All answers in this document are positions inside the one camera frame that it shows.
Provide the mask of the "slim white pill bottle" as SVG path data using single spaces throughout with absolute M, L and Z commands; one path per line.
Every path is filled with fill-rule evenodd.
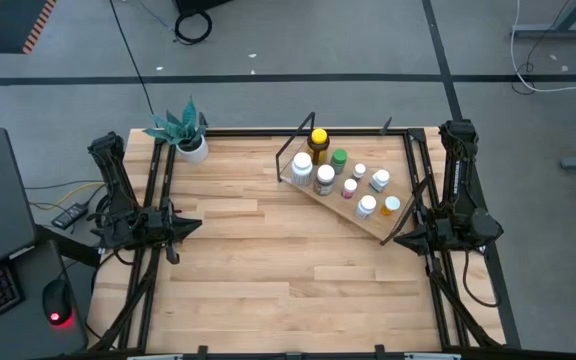
M 365 195 L 357 203 L 355 215 L 360 219 L 366 219 L 374 212 L 376 205 L 377 201 L 373 196 Z

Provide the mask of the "black lower desk surface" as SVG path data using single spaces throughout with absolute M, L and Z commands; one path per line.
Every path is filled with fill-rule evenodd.
M 43 290 L 68 278 L 57 246 L 42 243 L 13 260 L 24 300 L 0 316 L 0 360 L 26 360 L 78 352 L 88 344 L 77 309 L 69 320 L 51 325 L 43 310 Z

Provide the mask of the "green bottle green cap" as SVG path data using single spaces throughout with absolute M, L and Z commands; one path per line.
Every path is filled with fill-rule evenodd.
M 343 148 L 338 148 L 333 152 L 330 159 L 330 166 L 334 169 L 336 175 L 339 175 L 343 172 L 347 160 L 347 151 Z

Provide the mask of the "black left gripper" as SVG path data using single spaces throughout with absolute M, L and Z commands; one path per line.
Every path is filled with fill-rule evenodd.
M 182 242 L 203 222 L 200 219 L 187 219 L 172 216 L 172 226 L 169 223 L 169 216 L 164 211 L 157 209 L 147 209 L 145 211 L 143 242 L 146 246 L 164 248 L 166 259 L 169 263 L 176 265 L 180 263 L 179 254 L 174 249 L 174 242 Z

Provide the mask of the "black aluminium table frame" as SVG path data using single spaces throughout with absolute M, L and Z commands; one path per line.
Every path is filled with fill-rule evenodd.
M 439 127 L 423 128 L 433 171 L 428 208 L 443 193 Z M 472 358 L 507 348 L 489 307 L 502 291 L 482 258 L 452 250 L 454 274 L 428 274 L 426 255 L 382 244 L 277 180 L 275 155 L 297 128 L 212 128 L 199 164 L 131 131 L 123 165 L 140 205 L 160 205 L 174 150 L 170 199 L 180 217 L 203 224 L 175 245 L 176 265 L 164 248 L 110 251 L 89 310 L 101 333 L 90 354 L 338 360 L 392 352 Z

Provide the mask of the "wide brown bottle white cap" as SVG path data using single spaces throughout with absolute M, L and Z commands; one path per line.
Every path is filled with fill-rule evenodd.
M 314 192 L 319 196 L 329 195 L 334 187 L 335 170 L 330 165 L 321 165 L 316 174 Z

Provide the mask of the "large white pill bottle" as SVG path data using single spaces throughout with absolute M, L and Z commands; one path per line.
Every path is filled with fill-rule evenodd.
M 291 181 L 294 185 L 304 187 L 310 183 L 313 163 L 311 156 L 306 152 L 297 153 L 291 164 Z

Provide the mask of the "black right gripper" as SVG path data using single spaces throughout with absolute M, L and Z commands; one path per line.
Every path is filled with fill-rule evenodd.
M 426 220 L 426 225 L 417 225 L 412 231 L 398 233 L 395 242 L 416 254 L 426 255 L 426 272 L 443 271 L 445 275 L 454 274 L 454 263 L 450 252 L 460 250 L 453 224 L 448 218 Z

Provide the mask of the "black computer mouse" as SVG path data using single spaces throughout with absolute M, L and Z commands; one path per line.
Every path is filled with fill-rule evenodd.
M 42 292 L 42 305 L 47 321 L 53 326 L 66 323 L 72 316 L 73 305 L 68 282 L 55 279 Z

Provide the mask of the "wooden shelf black metal frame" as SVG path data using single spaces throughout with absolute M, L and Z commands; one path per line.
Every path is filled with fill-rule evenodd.
M 295 187 L 319 204 L 376 237 L 382 244 L 391 241 L 389 235 L 405 212 L 406 205 L 412 197 L 413 188 L 426 177 L 433 179 L 425 130 L 423 128 L 391 129 L 388 125 L 381 128 L 329 128 L 327 133 L 330 145 L 326 161 L 322 165 L 330 165 L 331 156 L 338 148 L 347 151 L 348 160 L 343 172 L 335 176 L 332 192 L 327 196 L 319 196 L 314 192 L 314 182 L 321 165 L 313 164 L 311 180 L 307 186 L 300 187 L 291 181 L 293 157 L 299 152 L 308 153 L 307 139 L 315 129 L 314 122 L 315 114 L 310 113 L 276 153 L 277 180 Z M 366 173 L 360 181 L 357 181 L 358 187 L 353 197 L 344 199 L 342 197 L 344 181 L 353 178 L 352 171 L 357 163 L 366 166 Z M 379 169 L 385 169 L 390 174 L 389 184 L 382 193 L 377 193 L 369 185 L 372 175 Z M 377 205 L 369 217 L 360 219 L 355 215 L 355 210 L 357 203 L 365 195 L 373 196 Z M 396 196 L 401 206 L 392 215 L 384 216 L 380 209 L 384 199 L 388 196 Z

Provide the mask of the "white bottle blue label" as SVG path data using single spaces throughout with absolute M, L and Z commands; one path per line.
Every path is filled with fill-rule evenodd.
M 377 193 L 382 193 L 388 186 L 389 181 L 389 172 L 385 169 L 379 169 L 372 175 L 369 185 Z

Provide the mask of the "snake plant in white pot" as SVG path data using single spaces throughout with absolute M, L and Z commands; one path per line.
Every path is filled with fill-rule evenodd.
M 205 134 L 208 124 L 192 97 L 189 97 L 181 118 L 166 111 L 164 118 L 153 115 L 152 120 L 155 127 L 145 129 L 145 134 L 175 148 L 188 163 L 198 164 L 207 158 L 209 148 Z

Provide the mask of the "amber bottle yellow cap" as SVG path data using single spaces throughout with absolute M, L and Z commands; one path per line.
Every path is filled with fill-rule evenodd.
M 326 161 L 330 138 L 323 128 L 315 128 L 307 139 L 308 153 L 314 165 L 322 165 Z

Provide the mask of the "black power adapter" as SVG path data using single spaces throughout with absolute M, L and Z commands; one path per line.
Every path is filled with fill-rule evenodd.
M 57 208 L 61 213 L 51 221 L 51 224 L 56 228 L 66 230 L 88 213 L 89 203 L 75 203 L 68 208 L 58 205 Z

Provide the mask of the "orange bottle white cap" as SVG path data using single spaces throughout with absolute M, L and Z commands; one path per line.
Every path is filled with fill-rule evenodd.
M 380 212 L 384 216 L 389 216 L 397 211 L 400 206 L 400 200 L 396 196 L 388 196 L 384 199 Z

